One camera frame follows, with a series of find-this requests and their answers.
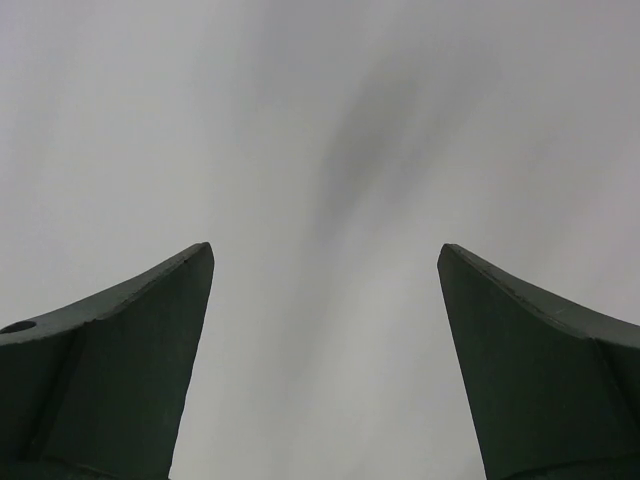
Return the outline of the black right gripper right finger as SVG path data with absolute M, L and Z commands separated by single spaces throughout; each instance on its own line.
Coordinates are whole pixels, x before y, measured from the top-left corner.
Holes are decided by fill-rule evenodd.
M 455 244 L 437 268 L 490 479 L 639 475 L 639 329 Z

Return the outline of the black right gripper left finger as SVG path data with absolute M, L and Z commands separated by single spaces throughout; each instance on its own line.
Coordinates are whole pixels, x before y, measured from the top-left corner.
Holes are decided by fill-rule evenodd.
M 208 243 L 1 331 L 5 479 L 165 479 L 214 272 Z

